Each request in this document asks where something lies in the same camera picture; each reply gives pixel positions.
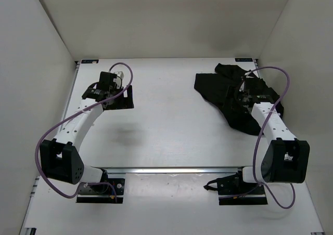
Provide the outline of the blue table label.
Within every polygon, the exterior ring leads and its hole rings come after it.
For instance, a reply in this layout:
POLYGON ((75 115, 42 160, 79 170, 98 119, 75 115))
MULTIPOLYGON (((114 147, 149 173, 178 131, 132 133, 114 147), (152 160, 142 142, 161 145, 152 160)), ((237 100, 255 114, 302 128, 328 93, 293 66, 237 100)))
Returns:
POLYGON ((83 59, 81 60, 81 64, 97 64, 99 63, 98 59, 83 59))
POLYGON ((235 58, 236 62, 253 62, 252 58, 235 58))

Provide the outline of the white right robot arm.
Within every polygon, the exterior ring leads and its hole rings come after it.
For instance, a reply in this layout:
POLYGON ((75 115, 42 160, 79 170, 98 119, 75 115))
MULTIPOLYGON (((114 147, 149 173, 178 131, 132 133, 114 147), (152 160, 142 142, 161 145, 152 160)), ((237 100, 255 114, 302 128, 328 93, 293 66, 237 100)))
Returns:
POLYGON ((310 145, 299 140, 284 124, 274 108, 274 100, 268 94, 251 89, 241 82, 234 92, 236 102, 260 126, 255 144, 252 166, 242 168, 242 175, 235 178, 233 187, 238 193, 246 193, 252 183, 297 183, 305 181, 310 145))

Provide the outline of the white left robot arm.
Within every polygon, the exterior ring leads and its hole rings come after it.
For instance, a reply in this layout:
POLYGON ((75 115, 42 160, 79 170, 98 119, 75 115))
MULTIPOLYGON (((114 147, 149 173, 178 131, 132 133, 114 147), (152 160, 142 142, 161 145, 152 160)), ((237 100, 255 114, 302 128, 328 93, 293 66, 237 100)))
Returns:
POLYGON ((52 140, 40 145, 42 172, 47 178, 70 184, 90 183, 96 192, 104 192, 109 186, 106 172, 101 168, 85 165, 79 149, 96 119, 105 111, 132 109, 132 87, 124 88, 124 73, 101 72, 99 81, 87 88, 82 95, 76 117, 65 122, 52 140))

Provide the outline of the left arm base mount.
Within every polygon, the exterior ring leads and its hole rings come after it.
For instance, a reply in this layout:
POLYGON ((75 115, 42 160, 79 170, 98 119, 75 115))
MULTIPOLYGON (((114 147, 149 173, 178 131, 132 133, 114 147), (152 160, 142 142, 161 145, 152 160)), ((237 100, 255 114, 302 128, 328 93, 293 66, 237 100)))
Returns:
POLYGON ((125 175, 112 174, 104 170, 101 181, 107 182, 107 184, 80 187, 76 196, 76 203, 122 204, 125 191, 125 175))

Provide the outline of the black pleated skirt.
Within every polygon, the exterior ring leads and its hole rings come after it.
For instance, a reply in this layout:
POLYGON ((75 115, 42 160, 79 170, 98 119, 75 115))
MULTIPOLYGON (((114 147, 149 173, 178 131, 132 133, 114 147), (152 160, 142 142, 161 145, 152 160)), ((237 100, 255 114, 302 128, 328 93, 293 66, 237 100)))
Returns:
POLYGON ((280 95, 254 73, 245 73, 237 65, 219 63, 214 73, 196 74, 194 89, 221 111, 231 128, 257 136, 261 127, 251 115, 253 105, 275 103, 280 95))

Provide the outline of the right blue table label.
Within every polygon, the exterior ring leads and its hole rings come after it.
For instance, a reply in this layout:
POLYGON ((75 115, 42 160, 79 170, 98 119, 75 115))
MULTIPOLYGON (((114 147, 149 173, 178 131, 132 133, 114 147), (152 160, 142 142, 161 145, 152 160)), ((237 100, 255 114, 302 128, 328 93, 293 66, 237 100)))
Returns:
POLYGON ((252 58, 235 58, 236 62, 253 62, 252 58))

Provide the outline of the left blue table label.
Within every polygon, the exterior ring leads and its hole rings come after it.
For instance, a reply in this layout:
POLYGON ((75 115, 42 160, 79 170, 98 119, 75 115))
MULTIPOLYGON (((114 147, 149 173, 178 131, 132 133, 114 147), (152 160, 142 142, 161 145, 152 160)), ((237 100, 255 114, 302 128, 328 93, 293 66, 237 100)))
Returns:
POLYGON ((81 64, 97 64, 99 63, 98 59, 83 59, 81 60, 81 64))

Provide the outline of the aluminium table front rail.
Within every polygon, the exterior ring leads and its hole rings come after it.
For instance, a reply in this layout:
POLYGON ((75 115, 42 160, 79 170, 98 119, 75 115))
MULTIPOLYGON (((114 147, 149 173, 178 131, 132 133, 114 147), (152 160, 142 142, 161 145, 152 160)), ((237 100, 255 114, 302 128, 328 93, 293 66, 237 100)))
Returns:
POLYGON ((109 167, 109 174, 227 174, 241 167, 109 167))

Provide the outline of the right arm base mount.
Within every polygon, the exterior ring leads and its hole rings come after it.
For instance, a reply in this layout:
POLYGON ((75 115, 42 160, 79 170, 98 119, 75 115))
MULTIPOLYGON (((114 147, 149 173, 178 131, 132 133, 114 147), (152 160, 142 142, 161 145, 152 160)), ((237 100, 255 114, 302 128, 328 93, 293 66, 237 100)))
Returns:
POLYGON ((217 191, 220 206, 268 204, 264 187, 244 182, 240 172, 211 180, 204 185, 204 189, 217 191))

